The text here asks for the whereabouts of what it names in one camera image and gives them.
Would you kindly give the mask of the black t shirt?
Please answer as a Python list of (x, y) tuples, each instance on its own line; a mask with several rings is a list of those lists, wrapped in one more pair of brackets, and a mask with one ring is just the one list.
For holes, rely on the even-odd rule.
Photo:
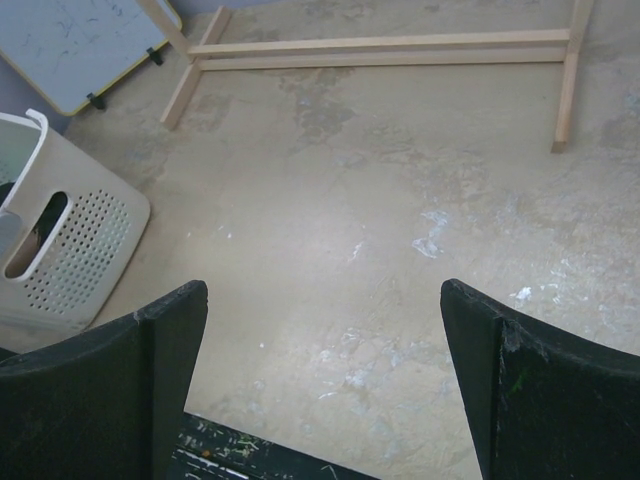
[(31, 233), (7, 265), (6, 276), (8, 278), (21, 276), (30, 266), (64, 212), (67, 202), (67, 195), (63, 192), (56, 192), (51, 197)]

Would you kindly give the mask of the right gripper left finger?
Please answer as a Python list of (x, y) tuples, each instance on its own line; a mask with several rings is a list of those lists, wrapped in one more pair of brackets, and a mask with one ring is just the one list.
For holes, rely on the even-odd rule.
[(207, 297), (190, 281), (59, 343), (2, 350), (2, 478), (165, 478)]

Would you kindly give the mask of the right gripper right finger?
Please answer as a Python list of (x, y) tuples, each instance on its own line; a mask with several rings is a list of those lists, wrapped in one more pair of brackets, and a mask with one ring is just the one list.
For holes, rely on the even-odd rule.
[(457, 279), (440, 309), (483, 478), (638, 478), (638, 356)]

